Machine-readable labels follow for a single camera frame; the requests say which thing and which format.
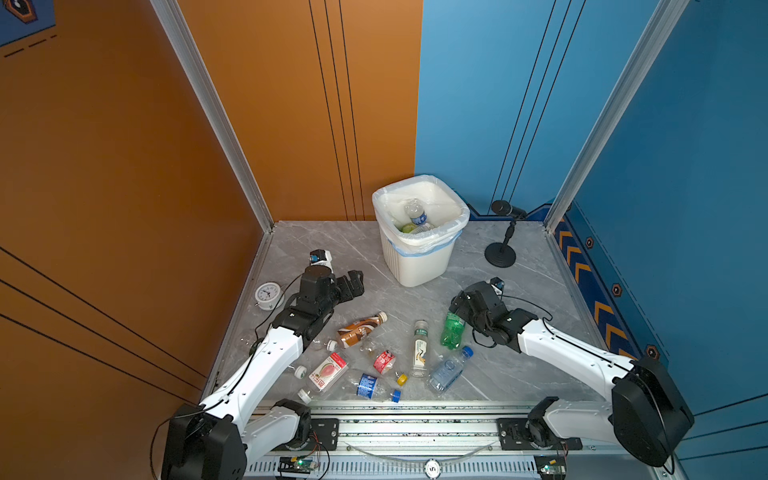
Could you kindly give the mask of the pink white label bottle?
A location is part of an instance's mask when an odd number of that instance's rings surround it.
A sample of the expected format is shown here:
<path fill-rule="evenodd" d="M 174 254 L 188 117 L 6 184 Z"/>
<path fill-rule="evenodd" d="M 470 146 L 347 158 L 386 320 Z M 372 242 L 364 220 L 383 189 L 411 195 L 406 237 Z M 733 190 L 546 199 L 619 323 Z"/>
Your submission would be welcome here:
<path fill-rule="evenodd" d="M 305 404 L 324 398 L 348 370 L 347 360 L 339 353 L 331 353 L 307 375 L 305 385 L 297 392 Z"/>

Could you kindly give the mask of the clear water bottle blue cap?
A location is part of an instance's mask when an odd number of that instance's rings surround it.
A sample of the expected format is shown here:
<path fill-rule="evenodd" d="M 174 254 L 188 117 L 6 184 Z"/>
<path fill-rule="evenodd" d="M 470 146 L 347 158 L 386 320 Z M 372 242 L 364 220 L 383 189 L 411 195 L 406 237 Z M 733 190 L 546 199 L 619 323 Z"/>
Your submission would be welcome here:
<path fill-rule="evenodd" d="M 430 374 L 428 387 L 438 393 L 445 392 L 462 375 L 473 356 L 474 351 L 469 346 L 448 355 Z"/>

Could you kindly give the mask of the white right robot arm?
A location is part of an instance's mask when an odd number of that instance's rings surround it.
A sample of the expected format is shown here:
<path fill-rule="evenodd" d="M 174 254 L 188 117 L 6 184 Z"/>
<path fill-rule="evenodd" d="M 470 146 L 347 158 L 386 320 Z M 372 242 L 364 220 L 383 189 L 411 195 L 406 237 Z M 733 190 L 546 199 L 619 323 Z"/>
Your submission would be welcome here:
<path fill-rule="evenodd" d="M 544 361 L 599 394 L 597 401 L 557 396 L 540 401 L 529 412 L 524 433 L 539 448 L 571 438 L 597 440 L 623 447 L 648 466 L 663 467 L 695 423 L 660 361 L 602 350 L 529 311 L 508 309 L 497 277 L 466 287 L 449 311 L 493 345 Z"/>

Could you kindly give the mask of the crushed bottle blue label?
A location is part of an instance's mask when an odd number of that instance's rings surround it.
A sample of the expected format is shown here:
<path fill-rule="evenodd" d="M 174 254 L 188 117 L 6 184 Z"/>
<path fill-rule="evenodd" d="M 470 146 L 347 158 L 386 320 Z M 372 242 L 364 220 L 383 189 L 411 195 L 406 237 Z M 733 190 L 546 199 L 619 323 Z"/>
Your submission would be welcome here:
<path fill-rule="evenodd" d="M 350 381 L 350 391 L 355 397 L 364 400 L 399 403 L 402 392 L 389 387 L 379 377 L 367 373 L 354 374 Z"/>

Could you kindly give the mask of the white green label tea bottle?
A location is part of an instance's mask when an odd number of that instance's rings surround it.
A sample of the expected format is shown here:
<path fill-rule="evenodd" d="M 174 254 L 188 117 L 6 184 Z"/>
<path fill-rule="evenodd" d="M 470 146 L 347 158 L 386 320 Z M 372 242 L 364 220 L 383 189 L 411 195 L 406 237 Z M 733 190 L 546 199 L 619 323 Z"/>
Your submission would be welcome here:
<path fill-rule="evenodd" d="M 411 373 L 414 377 L 427 374 L 428 322 L 417 320 L 414 324 L 413 356 Z"/>

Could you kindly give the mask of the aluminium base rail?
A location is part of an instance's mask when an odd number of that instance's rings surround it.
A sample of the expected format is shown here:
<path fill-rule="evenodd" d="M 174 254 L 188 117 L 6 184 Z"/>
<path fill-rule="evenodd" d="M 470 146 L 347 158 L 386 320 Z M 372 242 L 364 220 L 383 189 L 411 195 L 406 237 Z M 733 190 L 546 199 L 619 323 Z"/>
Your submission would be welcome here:
<path fill-rule="evenodd" d="M 280 401 L 257 407 L 239 441 L 213 448 L 206 426 L 163 479 L 684 479 L 677 460 L 640 462 L 586 438 L 533 443 L 523 405 L 503 402 Z"/>

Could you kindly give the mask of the clear bottle blue pepsi label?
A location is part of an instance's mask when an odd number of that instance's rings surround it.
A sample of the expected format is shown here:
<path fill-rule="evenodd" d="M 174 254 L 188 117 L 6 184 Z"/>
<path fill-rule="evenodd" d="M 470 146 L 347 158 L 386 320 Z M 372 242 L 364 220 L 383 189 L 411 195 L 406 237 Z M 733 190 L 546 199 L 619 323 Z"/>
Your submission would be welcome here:
<path fill-rule="evenodd" d="M 423 203 L 419 199 L 412 198 L 407 200 L 404 204 L 404 211 L 414 225 L 414 229 L 423 227 L 427 223 L 427 214 Z"/>

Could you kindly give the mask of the green sprite bottle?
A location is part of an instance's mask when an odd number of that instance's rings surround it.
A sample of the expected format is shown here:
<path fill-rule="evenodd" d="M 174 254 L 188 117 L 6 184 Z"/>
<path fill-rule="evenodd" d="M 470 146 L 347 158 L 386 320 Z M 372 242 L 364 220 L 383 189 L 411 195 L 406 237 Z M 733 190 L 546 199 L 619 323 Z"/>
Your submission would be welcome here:
<path fill-rule="evenodd" d="M 448 350 L 457 349 L 462 342 L 466 322 L 456 313 L 448 312 L 440 338 L 440 344 Z"/>

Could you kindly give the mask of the white ribbed trash bin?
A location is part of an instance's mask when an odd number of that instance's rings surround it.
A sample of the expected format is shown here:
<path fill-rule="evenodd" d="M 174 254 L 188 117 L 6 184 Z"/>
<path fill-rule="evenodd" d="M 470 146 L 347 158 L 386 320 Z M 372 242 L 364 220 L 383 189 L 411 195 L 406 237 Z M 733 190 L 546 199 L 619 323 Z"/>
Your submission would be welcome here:
<path fill-rule="evenodd" d="M 460 196 L 432 175 L 419 175 L 372 196 L 387 266 L 404 287 L 442 275 L 470 211 Z"/>

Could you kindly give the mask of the brown coffee drink bottle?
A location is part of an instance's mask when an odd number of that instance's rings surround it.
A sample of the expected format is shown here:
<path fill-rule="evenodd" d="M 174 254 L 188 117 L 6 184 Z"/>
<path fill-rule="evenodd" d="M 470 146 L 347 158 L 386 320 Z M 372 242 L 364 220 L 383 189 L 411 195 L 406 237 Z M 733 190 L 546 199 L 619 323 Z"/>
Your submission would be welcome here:
<path fill-rule="evenodd" d="M 387 314 L 381 311 L 372 317 L 364 318 L 351 325 L 342 327 L 337 331 L 341 346 L 343 348 L 349 348 L 356 345 L 387 320 Z"/>

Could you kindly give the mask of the crushed bottle red label yellow cap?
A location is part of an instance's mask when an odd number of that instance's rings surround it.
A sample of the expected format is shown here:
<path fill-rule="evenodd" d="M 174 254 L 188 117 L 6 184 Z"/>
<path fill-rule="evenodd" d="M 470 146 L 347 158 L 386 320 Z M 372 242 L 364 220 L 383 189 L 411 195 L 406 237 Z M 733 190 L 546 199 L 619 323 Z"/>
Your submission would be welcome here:
<path fill-rule="evenodd" d="M 397 355 L 389 349 L 376 355 L 373 368 L 382 376 L 390 376 L 398 386 L 404 386 L 408 382 L 408 374 L 398 364 Z"/>

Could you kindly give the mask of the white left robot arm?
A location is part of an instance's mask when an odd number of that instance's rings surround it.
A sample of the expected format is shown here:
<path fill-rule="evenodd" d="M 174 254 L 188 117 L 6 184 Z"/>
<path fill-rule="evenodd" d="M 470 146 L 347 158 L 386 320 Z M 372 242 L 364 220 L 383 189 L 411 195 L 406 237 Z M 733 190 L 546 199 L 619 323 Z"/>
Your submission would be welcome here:
<path fill-rule="evenodd" d="M 362 271 L 336 276 L 325 263 L 308 266 L 298 280 L 298 291 L 271 316 L 264 338 L 235 373 L 200 404 L 182 406 L 165 420 L 163 459 L 149 462 L 153 478 L 241 479 L 251 461 L 306 440 L 311 414 L 299 402 L 284 399 L 260 419 L 251 416 L 336 306 L 362 296 L 365 287 Z"/>

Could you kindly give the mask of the aluminium frame post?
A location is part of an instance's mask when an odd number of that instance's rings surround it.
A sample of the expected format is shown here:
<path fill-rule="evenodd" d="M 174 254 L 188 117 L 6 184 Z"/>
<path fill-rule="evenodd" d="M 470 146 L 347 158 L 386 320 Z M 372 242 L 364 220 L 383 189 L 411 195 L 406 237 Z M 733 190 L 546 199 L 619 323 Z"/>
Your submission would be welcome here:
<path fill-rule="evenodd" d="M 688 5 L 688 0 L 657 4 L 545 217 L 547 233 L 563 220 Z"/>
<path fill-rule="evenodd" d="M 151 0 L 150 4 L 254 216 L 262 231 L 271 234 L 274 220 L 179 3 Z"/>

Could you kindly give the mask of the aluminium frame post left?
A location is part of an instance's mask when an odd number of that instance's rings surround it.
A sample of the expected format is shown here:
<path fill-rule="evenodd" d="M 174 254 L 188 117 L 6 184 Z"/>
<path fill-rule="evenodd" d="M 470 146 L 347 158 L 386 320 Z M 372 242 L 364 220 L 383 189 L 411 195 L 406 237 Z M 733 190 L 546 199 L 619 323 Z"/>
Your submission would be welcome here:
<path fill-rule="evenodd" d="M 151 0 L 150 4 L 254 216 L 262 231 L 271 234 L 274 220 L 179 3 Z"/>

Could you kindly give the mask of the aluminium frame post right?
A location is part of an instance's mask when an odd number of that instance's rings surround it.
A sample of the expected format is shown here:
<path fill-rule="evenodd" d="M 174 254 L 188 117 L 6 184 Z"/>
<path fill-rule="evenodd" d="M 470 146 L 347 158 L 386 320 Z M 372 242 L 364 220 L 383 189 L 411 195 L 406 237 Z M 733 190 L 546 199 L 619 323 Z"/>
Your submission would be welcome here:
<path fill-rule="evenodd" d="M 563 220 L 688 5 L 688 0 L 657 4 L 545 217 L 547 233 Z"/>

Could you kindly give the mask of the black microphone desk stand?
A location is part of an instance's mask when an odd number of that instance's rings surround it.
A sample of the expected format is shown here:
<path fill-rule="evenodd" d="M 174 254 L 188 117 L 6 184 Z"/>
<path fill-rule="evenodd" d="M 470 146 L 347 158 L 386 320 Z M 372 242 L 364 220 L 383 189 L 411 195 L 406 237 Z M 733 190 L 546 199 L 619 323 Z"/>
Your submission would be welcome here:
<path fill-rule="evenodd" d="M 510 241 L 516 230 L 516 224 L 518 221 L 526 220 L 528 212 L 519 207 L 512 206 L 508 201 L 501 199 L 494 200 L 491 203 L 491 210 L 497 216 L 508 216 L 510 222 L 504 239 L 501 242 L 489 244 L 484 251 L 484 257 L 493 266 L 508 268 L 516 262 L 517 258 L 515 250 L 510 246 Z"/>

